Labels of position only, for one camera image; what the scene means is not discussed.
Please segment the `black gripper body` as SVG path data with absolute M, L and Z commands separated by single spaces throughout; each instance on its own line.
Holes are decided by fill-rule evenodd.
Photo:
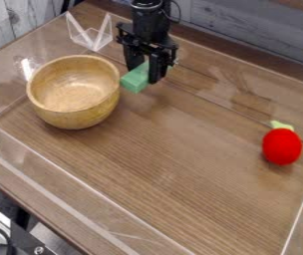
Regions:
M 145 56 L 166 52 L 166 64 L 172 65 L 176 58 L 177 45 L 168 35 L 170 4 L 173 0 L 132 0 L 132 22 L 118 22 L 117 42 L 124 45 L 140 46 Z

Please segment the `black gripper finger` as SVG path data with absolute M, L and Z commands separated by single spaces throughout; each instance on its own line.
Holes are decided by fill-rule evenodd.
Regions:
M 154 84 L 166 72 L 168 53 L 158 52 L 149 56 L 149 83 Z
M 140 46 L 124 45 L 124 56 L 129 71 L 145 61 L 145 54 Z

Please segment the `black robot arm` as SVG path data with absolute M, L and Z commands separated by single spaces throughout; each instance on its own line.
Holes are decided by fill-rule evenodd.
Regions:
M 150 84 L 165 77 L 176 63 L 178 45 L 168 31 L 173 0 L 132 0 L 132 22 L 118 22 L 117 43 L 122 45 L 128 70 L 149 63 L 146 80 Z

